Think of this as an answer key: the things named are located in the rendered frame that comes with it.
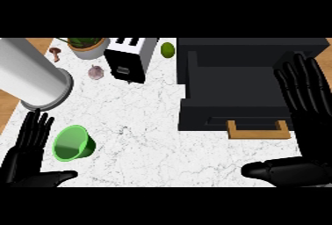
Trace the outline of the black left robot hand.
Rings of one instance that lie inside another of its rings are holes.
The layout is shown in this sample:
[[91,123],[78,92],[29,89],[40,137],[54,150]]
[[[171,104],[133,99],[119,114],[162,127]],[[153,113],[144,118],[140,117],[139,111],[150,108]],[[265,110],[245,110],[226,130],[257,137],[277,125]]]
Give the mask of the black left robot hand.
[[16,144],[0,166],[0,187],[57,187],[78,176],[77,171],[40,171],[53,121],[40,109],[26,113]]

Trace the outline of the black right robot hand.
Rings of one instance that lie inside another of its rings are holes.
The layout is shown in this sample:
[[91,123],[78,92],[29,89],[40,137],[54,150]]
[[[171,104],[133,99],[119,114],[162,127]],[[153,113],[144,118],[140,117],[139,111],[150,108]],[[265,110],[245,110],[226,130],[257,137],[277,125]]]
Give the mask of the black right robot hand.
[[332,91],[313,57],[294,55],[274,72],[301,156],[246,163],[240,174],[276,187],[332,184]]

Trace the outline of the green cup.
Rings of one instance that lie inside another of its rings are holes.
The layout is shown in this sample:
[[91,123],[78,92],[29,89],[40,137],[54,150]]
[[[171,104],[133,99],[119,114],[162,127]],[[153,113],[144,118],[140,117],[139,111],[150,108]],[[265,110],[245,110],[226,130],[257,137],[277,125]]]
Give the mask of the green cup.
[[59,132],[52,145],[52,153],[60,162],[90,156],[94,149],[96,142],[83,126],[72,125]]

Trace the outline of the dark grey open drawer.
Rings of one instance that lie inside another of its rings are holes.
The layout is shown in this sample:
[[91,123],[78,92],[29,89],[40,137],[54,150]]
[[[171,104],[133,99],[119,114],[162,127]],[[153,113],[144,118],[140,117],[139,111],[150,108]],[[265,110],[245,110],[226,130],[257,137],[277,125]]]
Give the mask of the dark grey open drawer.
[[181,131],[273,130],[289,121],[288,106],[273,71],[294,55],[316,57],[329,47],[324,38],[180,38],[177,82]]

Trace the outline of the white cylindrical container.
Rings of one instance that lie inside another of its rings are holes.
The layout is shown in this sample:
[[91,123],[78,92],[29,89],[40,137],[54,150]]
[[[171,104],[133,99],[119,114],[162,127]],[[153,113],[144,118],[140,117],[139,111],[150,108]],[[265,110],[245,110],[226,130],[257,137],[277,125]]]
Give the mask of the white cylindrical container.
[[28,110],[57,107],[72,85],[69,72],[50,63],[25,38],[0,38],[0,89]]

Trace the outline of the garlic bulb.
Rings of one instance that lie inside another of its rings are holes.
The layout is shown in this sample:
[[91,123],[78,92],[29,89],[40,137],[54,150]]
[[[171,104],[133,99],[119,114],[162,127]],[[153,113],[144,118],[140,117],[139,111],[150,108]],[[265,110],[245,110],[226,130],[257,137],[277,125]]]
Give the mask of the garlic bulb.
[[88,70],[88,77],[93,80],[99,80],[103,77],[103,69],[100,66],[91,66]]

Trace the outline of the brown mushroom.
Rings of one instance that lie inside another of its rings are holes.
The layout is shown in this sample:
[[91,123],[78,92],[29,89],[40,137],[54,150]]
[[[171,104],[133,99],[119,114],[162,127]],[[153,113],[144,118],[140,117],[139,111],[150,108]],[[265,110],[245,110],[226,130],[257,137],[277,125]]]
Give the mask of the brown mushroom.
[[57,62],[57,61],[59,61],[59,53],[60,53],[60,49],[56,48],[56,47],[52,47],[52,48],[49,49],[49,52],[53,54],[54,62]]

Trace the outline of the potted green plant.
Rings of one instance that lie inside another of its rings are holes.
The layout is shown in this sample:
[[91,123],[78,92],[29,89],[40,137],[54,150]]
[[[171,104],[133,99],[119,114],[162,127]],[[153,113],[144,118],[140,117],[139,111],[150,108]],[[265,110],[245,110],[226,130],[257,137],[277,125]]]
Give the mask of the potted green plant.
[[93,60],[103,56],[103,51],[111,44],[109,38],[66,38],[62,40],[83,60]]

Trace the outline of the white and black toaster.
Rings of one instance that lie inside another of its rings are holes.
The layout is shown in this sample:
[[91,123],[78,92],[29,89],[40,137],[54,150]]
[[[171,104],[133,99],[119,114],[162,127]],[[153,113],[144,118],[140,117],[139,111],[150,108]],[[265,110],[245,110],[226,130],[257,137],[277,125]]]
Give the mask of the white and black toaster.
[[113,38],[103,51],[112,76],[128,83],[144,83],[144,73],[158,38]]

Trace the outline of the green lime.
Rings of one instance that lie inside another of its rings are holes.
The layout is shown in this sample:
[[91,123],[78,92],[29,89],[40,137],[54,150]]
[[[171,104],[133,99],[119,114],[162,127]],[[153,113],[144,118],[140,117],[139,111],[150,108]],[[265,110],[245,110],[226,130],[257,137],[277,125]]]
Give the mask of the green lime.
[[161,46],[161,55],[165,58],[171,58],[175,54],[175,48],[174,45],[170,42],[165,42]]

